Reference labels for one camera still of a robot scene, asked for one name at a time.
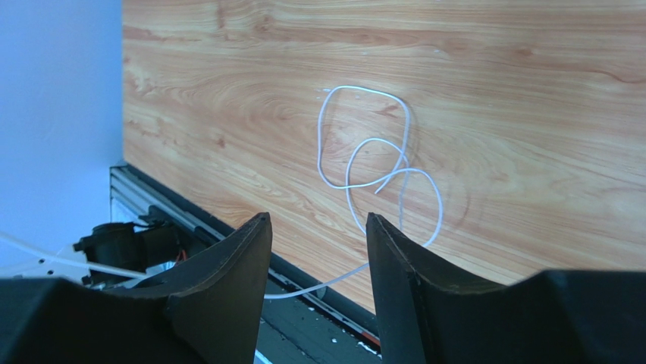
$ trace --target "wood grain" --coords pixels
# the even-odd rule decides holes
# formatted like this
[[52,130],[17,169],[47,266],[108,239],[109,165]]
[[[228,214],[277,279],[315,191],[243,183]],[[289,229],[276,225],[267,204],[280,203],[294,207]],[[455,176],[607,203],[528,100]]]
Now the wood grain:
[[[412,108],[412,164],[443,193],[430,248],[505,284],[548,267],[646,267],[645,0],[125,0],[126,160],[234,227],[274,222],[274,251],[322,281],[366,260],[342,191],[316,171],[324,89]],[[400,143],[402,110],[342,91],[324,169],[366,137]],[[369,145],[353,182],[392,169]],[[396,221],[402,178],[356,191]],[[424,177],[404,231],[437,219]],[[334,287],[373,310],[367,271]]]

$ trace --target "white cord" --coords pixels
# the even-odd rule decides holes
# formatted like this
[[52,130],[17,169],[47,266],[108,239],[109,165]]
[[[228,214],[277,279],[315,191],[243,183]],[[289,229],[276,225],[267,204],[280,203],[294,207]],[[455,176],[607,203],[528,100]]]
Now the white cord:
[[[405,121],[405,124],[404,124],[404,134],[403,134],[401,148],[399,146],[396,146],[391,141],[385,140],[385,139],[382,139],[382,138],[368,138],[368,139],[362,141],[354,149],[354,152],[350,156],[350,160],[348,161],[348,165],[346,167],[345,184],[343,186],[338,186],[338,185],[335,185],[335,184],[331,183],[328,180],[328,178],[325,177],[325,173],[323,173],[323,169],[321,168],[321,159],[322,159],[322,156],[323,156],[323,143],[322,143],[322,138],[321,138],[321,129],[322,129],[322,125],[323,125],[323,119],[325,118],[325,110],[327,109],[328,103],[330,102],[330,99],[332,98],[333,94],[336,91],[340,90],[340,89],[358,89],[358,90],[361,90],[361,91],[366,91],[367,93],[374,93],[374,94],[377,94],[377,95],[386,96],[386,97],[388,97],[390,99],[393,99],[393,100],[397,101],[402,106],[402,108],[404,110],[404,114],[406,116],[406,121]],[[346,198],[347,198],[347,202],[348,202],[348,207],[350,208],[350,213],[352,214],[352,217],[354,218],[356,226],[358,226],[359,229],[364,234],[365,234],[365,228],[363,227],[361,222],[359,222],[359,218],[356,215],[354,205],[352,204],[352,198],[350,197],[350,190],[352,188],[361,188],[361,187],[372,186],[374,184],[378,184],[378,183],[383,181],[381,186],[375,191],[375,194],[377,194],[384,187],[386,187],[386,185],[388,185],[388,183],[390,182],[392,177],[394,177],[394,176],[396,176],[398,174],[404,173],[405,174],[404,182],[403,182],[402,189],[400,191],[399,198],[398,198],[399,227],[400,227],[400,230],[402,230],[403,229],[403,194],[404,194],[404,191],[406,190],[406,185],[408,184],[408,179],[409,179],[409,176],[410,176],[410,172],[416,172],[416,173],[423,174],[431,182],[431,185],[433,186],[433,189],[435,190],[435,194],[437,195],[437,224],[435,225],[435,231],[431,235],[431,238],[428,239],[428,241],[426,243],[422,244],[423,246],[429,246],[429,245],[431,245],[433,243],[433,241],[435,241],[435,238],[437,238],[437,235],[440,233],[440,229],[442,228],[442,218],[443,218],[443,215],[444,215],[444,207],[442,206],[442,198],[441,198],[441,195],[440,195],[440,191],[437,188],[437,185],[435,184],[435,181],[433,180],[433,178],[431,178],[431,176],[428,175],[428,173],[426,173],[425,171],[423,171],[421,169],[411,168],[410,167],[410,163],[408,161],[408,158],[406,157],[406,144],[408,143],[409,129],[410,129],[410,110],[408,109],[408,106],[406,106],[406,103],[404,103],[404,101],[402,101],[398,97],[393,96],[393,95],[391,95],[389,93],[383,93],[382,91],[376,91],[376,90],[373,90],[373,89],[366,89],[365,87],[361,87],[361,86],[348,86],[348,85],[337,86],[337,87],[333,88],[330,91],[330,93],[328,94],[328,97],[325,98],[325,101],[323,101],[323,105],[321,106],[321,111],[318,113],[318,128],[317,128],[317,134],[318,134],[318,157],[317,157],[318,174],[321,176],[323,181],[329,187],[332,187],[332,188],[334,188],[336,190],[345,190],[346,191]],[[395,164],[395,166],[393,167],[393,170],[389,174],[386,174],[385,176],[380,177],[380,178],[378,178],[378,179],[376,179],[376,180],[374,180],[372,182],[368,182],[368,183],[365,183],[365,184],[352,184],[351,185],[350,184],[350,169],[352,168],[352,163],[354,162],[354,159],[355,159],[357,153],[359,153],[359,150],[365,144],[370,143],[370,142],[386,143],[387,145],[392,146],[393,148],[395,148],[395,150],[397,150],[399,152],[400,157],[397,159],[397,163]],[[399,166],[401,165],[401,162],[404,162],[406,164],[405,168],[399,168]],[[104,273],[109,273],[111,275],[120,275],[120,276],[123,276],[123,277],[129,277],[129,278],[145,279],[145,278],[149,277],[148,275],[146,275],[144,273],[140,273],[138,271],[129,271],[127,269],[115,268],[115,267],[111,267],[109,265],[103,265],[103,264],[97,264],[97,263],[91,263],[91,262],[87,262],[87,263],[85,263],[85,262],[77,262],[77,261],[72,260],[72,259],[61,258],[61,257],[58,257],[58,256],[50,253],[50,252],[47,252],[45,250],[39,249],[39,248],[37,248],[35,246],[32,246],[29,243],[27,243],[27,242],[25,242],[23,240],[20,240],[20,239],[14,237],[14,236],[11,236],[10,234],[2,232],[2,231],[0,231],[0,238],[2,238],[5,242],[9,243],[13,247],[18,248],[20,250],[23,250],[26,253],[33,254],[33,255],[38,256],[40,258],[49,259],[49,260],[51,260],[53,262],[59,262],[59,263],[67,264],[67,265],[72,265],[72,266],[75,266],[75,267],[92,269],[93,271],[102,271]],[[327,286],[330,286],[332,284],[335,284],[338,281],[342,281],[343,279],[346,279],[349,276],[360,272],[361,270],[365,269],[366,267],[368,267],[368,263],[365,263],[364,265],[361,265],[360,267],[355,268],[352,271],[349,271],[346,274],[341,275],[340,277],[337,277],[337,278],[335,278],[335,279],[333,279],[333,280],[331,280],[329,282],[317,284],[317,285],[315,285],[313,287],[310,287],[310,288],[306,288],[306,289],[303,289],[303,290],[297,290],[295,292],[290,292],[290,293],[285,293],[285,294],[266,294],[265,299],[266,300],[279,300],[279,299],[283,299],[283,298],[296,297],[296,296],[300,296],[301,294],[304,294],[304,293],[309,293],[309,292],[312,292],[314,290],[319,290],[319,289],[321,289],[323,287],[327,287]]]
[[93,271],[102,271],[104,273],[109,273],[111,275],[120,275],[122,277],[138,279],[148,278],[148,275],[146,275],[145,273],[140,273],[138,271],[129,271],[127,269],[115,268],[109,265],[91,262],[77,262],[76,260],[61,258],[60,256],[56,256],[53,253],[32,246],[28,242],[7,234],[4,231],[0,231],[0,239],[3,239],[9,245],[13,246],[14,248],[20,249],[25,253],[33,254],[39,258],[51,260],[52,262],[72,265],[79,268],[92,269]]
[[[354,152],[350,156],[350,160],[348,161],[348,165],[346,167],[345,184],[343,186],[339,186],[339,185],[331,183],[330,180],[328,180],[328,178],[325,177],[325,173],[323,173],[323,169],[321,168],[321,159],[322,159],[322,156],[323,156],[323,142],[322,142],[322,132],[321,132],[321,130],[322,130],[322,127],[323,127],[323,120],[325,119],[325,110],[328,108],[328,103],[330,102],[330,99],[332,98],[333,94],[336,91],[340,90],[340,89],[358,89],[358,90],[361,90],[361,91],[366,91],[367,93],[374,93],[374,94],[377,94],[377,95],[386,96],[388,98],[391,98],[391,99],[397,101],[402,106],[402,108],[404,110],[404,114],[406,116],[406,120],[405,120],[405,124],[404,124],[404,134],[403,134],[401,148],[396,146],[391,141],[385,140],[385,139],[382,139],[382,138],[368,138],[368,139],[362,141],[354,149]],[[352,204],[352,198],[350,198],[350,190],[352,188],[368,187],[368,186],[372,186],[374,184],[378,184],[378,183],[383,181],[381,186],[375,191],[375,194],[377,194],[377,193],[379,193],[379,191],[381,191],[381,189],[386,187],[386,185],[388,184],[388,182],[390,182],[390,179],[392,177],[394,177],[397,174],[401,174],[401,173],[406,174],[404,176],[404,182],[403,182],[402,189],[400,191],[400,195],[399,195],[399,199],[398,199],[398,204],[399,204],[399,226],[400,226],[400,230],[402,230],[403,229],[403,194],[404,194],[404,191],[406,190],[406,185],[408,184],[408,178],[409,178],[410,172],[421,173],[424,176],[426,176],[426,178],[428,178],[428,180],[431,182],[431,185],[433,186],[433,189],[435,190],[435,194],[437,196],[437,224],[435,225],[435,231],[431,235],[431,238],[428,239],[428,241],[426,241],[426,243],[422,244],[422,246],[426,247],[426,246],[431,245],[433,243],[433,241],[435,241],[435,239],[437,238],[437,235],[440,233],[440,229],[442,228],[442,217],[444,215],[444,207],[442,205],[442,197],[440,195],[440,190],[437,188],[437,185],[435,184],[435,181],[433,180],[433,178],[431,178],[431,176],[429,176],[428,173],[426,173],[425,171],[423,171],[421,169],[411,168],[410,167],[410,163],[408,161],[408,158],[406,157],[406,144],[408,143],[409,130],[410,130],[410,110],[408,109],[408,106],[406,106],[406,103],[404,101],[402,101],[400,98],[398,98],[396,96],[393,96],[393,95],[391,95],[389,93],[383,93],[382,91],[376,91],[376,90],[373,90],[373,89],[366,89],[365,87],[361,87],[361,86],[342,85],[342,86],[334,87],[330,91],[330,93],[328,94],[328,97],[325,98],[325,101],[323,101],[323,105],[321,106],[321,111],[318,113],[318,127],[317,127],[318,157],[317,157],[317,163],[316,164],[317,164],[317,168],[318,168],[318,175],[321,176],[321,179],[323,179],[323,181],[329,187],[332,187],[332,188],[334,188],[336,190],[345,190],[346,191],[346,198],[347,198],[347,201],[348,201],[348,207],[350,208],[350,213],[352,214],[352,217],[354,218],[354,222],[356,223],[356,226],[358,226],[359,229],[364,234],[365,234],[365,228],[363,227],[361,222],[359,222],[359,218],[356,216],[356,211],[354,209],[354,205]],[[376,179],[376,180],[374,180],[372,182],[368,182],[368,183],[365,183],[365,184],[352,184],[351,185],[350,184],[350,169],[352,168],[352,163],[354,162],[354,158],[356,157],[357,153],[359,153],[359,150],[365,144],[370,143],[370,142],[386,143],[387,145],[392,146],[393,148],[395,148],[399,152],[400,157],[397,159],[397,163],[393,167],[393,170],[392,170],[391,173],[386,174],[385,176],[380,177],[380,178],[378,178],[378,179]],[[404,163],[406,163],[406,167],[398,169],[399,166],[401,165],[402,161],[404,161]],[[321,289],[323,287],[327,287],[327,286],[330,286],[332,284],[335,284],[338,281],[342,281],[343,279],[346,279],[349,276],[360,272],[361,270],[365,269],[366,267],[368,267],[368,263],[365,263],[364,265],[361,265],[360,267],[355,268],[352,271],[349,271],[346,274],[341,275],[340,277],[337,277],[337,278],[335,278],[335,279],[333,279],[331,281],[321,283],[321,284],[317,284],[314,287],[306,288],[306,289],[303,289],[303,290],[297,290],[297,291],[294,291],[294,292],[284,293],[284,294],[266,294],[265,299],[266,300],[280,300],[280,299],[283,299],[283,298],[290,298],[290,297],[300,296],[301,294],[309,293],[309,292],[312,292],[314,290],[319,290],[319,289]]]

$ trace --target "wire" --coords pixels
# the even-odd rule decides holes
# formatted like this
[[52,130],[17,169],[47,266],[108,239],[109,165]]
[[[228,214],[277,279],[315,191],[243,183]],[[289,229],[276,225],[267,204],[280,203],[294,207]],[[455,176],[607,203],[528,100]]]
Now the wire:
[[[321,167],[321,160],[322,160],[322,157],[323,157],[323,142],[322,142],[322,132],[321,131],[322,131],[322,128],[323,128],[323,120],[325,119],[325,110],[328,108],[328,103],[330,102],[330,99],[332,98],[333,94],[336,91],[339,91],[340,89],[357,89],[357,90],[361,90],[361,91],[366,91],[367,93],[374,93],[374,94],[377,94],[377,95],[386,96],[386,97],[388,97],[390,99],[393,99],[393,100],[397,101],[402,106],[402,108],[404,110],[405,117],[406,117],[405,124],[404,124],[404,132],[403,132],[401,148],[399,146],[396,146],[391,141],[386,140],[386,139],[382,139],[382,138],[368,138],[368,139],[362,141],[354,149],[354,152],[350,156],[350,160],[348,160],[348,165],[346,167],[345,184],[343,186],[331,183],[330,180],[328,180],[328,178],[325,177],[325,173],[323,172],[323,169]],[[356,226],[358,226],[359,229],[361,230],[361,232],[363,232],[364,234],[365,234],[365,228],[363,227],[363,225],[361,225],[361,222],[359,222],[359,218],[356,215],[356,211],[355,211],[354,205],[352,203],[352,198],[350,196],[350,190],[353,189],[353,188],[361,188],[361,187],[372,186],[372,185],[378,184],[378,183],[383,181],[381,186],[375,191],[375,194],[377,194],[384,187],[386,187],[386,185],[388,185],[388,183],[390,182],[392,177],[394,177],[394,176],[396,176],[398,174],[404,173],[405,174],[404,182],[403,182],[402,189],[400,191],[398,201],[397,201],[398,207],[399,207],[399,227],[400,227],[400,230],[402,230],[403,229],[403,194],[404,194],[404,191],[406,190],[406,186],[408,184],[408,179],[409,179],[410,173],[415,172],[415,173],[423,174],[426,178],[428,178],[428,181],[431,182],[431,185],[433,186],[433,190],[435,191],[435,195],[437,196],[437,224],[435,225],[435,230],[433,231],[433,234],[431,235],[431,238],[428,239],[426,241],[426,243],[422,244],[422,246],[427,247],[427,246],[431,245],[435,241],[438,234],[440,233],[440,229],[442,228],[442,218],[444,216],[444,207],[442,205],[442,197],[441,197],[441,194],[440,194],[440,190],[437,188],[437,185],[435,184],[435,181],[433,180],[433,178],[431,178],[431,176],[428,175],[428,173],[426,173],[425,171],[423,171],[421,169],[411,168],[410,167],[410,163],[408,161],[408,158],[406,157],[406,144],[408,143],[409,132],[410,132],[410,110],[408,109],[408,106],[406,106],[406,103],[404,101],[402,101],[400,98],[398,98],[398,97],[396,97],[394,95],[391,95],[390,93],[383,93],[382,91],[377,91],[377,90],[374,90],[374,89],[367,89],[367,88],[361,87],[361,86],[342,85],[342,86],[334,87],[330,91],[330,93],[328,94],[328,97],[326,97],[325,100],[323,101],[323,105],[321,106],[321,111],[318,113],[318,126],[317,126],[318,156],[317,156],[316,166],[318,168],[318,175],[321,176],[321,179],[329,187],[332,187],[332,188],[334,188],[336,190],[345,190],[346,191],[346,198],[347,198],[347,202],[348,202],[348,207],[350,208],[350,213],[352,214],[352,217],[354,218]],[[365,144],[368,144],[370,142],[386,143],[387,145],[392,146],[393,148],[395,148],[399,152],[400,157],[397,159],[397,163],[395,164],[395,166],[393,167],[393,170],[389,174],[386,174],[383,177],[380,177],[380,178],[378,178],[378,179],[376,179],[376,180],[374,180],[372,182],[368,182],[368,183],[365,183],[365,184],[350,184],[350,169],[352,168],[352,163],[354,162],[354,158],[356,157],[357,153],[359,153],[359,150]],[[405,168],[400,168],[400,165],[401,165],[402,162],[404,162],[406,164]],[[317,285],[315,285],[313,287],[306,288],[306,289],[303,289],[303,290],[297,290],[297,291],[294,291],[294,292],[283,293],[283,294],[266,294],[265,299],[266,300],[280,300],[280,299],[283,299],[283,298],[291,298],[291,297],[300,296],[301,294],[309,293],[309,292],[312,292],[314,290],[319,290],[321,288],[324,288],[324,287],[330,286],[332,284],[335,284],[335,283],[337,283],[339,281],[342,281],[343,279],[346,279],[349,276],[354,275],[354,274],[362,271],[363,269],[365,269],[367,267],[368,267],[368,263],[365,263],[364,265],[361,265],[358,268],[355,268],[352,271],[349,271],[346,274],[341,275],[340,277],[337,277],[337,278],[335,278],[335,279],[333,279],[331,281],[321,283],[321,284],[317,284]]]
[[148,278],[148,275],[138,271],[129,271],[127,269],[115,268],[109,265],[103,265],[99,263],[77,262],[76,260],[61,258],[60,256],[56,256],[55,254],[50,253],[46,250],[37,248],[24,240],[18,239],[13,235],[7,234],[4,231],[0,231],[0,239],[3,239],[9,245],[13,246],[14,248],[20,249],[25,253],[38,256],[39,258],[49,259],[52,262],[67,264],[73,267],[92,269],[93,271],[102,271],[104,273],[109,273],[111,275],[120,275],[122,277],[129,277],[129,278],[136,278],[136,279]]

